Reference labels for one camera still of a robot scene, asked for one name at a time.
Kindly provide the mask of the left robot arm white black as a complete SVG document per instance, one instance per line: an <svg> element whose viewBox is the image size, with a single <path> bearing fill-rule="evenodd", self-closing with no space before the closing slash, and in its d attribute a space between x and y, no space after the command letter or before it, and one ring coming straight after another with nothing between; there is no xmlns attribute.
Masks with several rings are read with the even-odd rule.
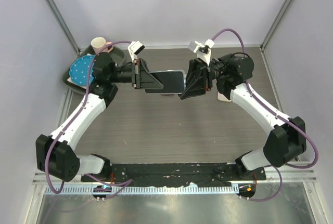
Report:
<svg viewBox="0 0 333 224"><path fill-rule="evenodd" d="M37 168L64 182L84 174L93 174L100 182L110 178L108 159L93 154L78 156L74 151L90 124L111 104L118 92L117 83L130 83L135 89L163 88L141 58L118 67L103 52L93 62L92 70L88 72L93 81L82 102L55 131L48 136L40 135L35 143Z"/></svg>

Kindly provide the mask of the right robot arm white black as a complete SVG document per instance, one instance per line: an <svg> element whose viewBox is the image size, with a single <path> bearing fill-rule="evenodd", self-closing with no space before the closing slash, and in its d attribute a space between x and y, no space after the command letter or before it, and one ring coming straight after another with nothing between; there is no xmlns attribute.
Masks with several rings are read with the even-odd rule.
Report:
<svg viewBox="0 0 333 224"><path fill-rule="evenodd" d="M246 180L254 170L265 166L277 168L306 151L305 122L290 118L269 104L248 83L254 62L244 52L213 59L191 59L186 75L185 90L180 99L205 95L215 84L220 94L245 110L263 128L267 140L263 147L249 151L235 160L235 174Z"/></svg>

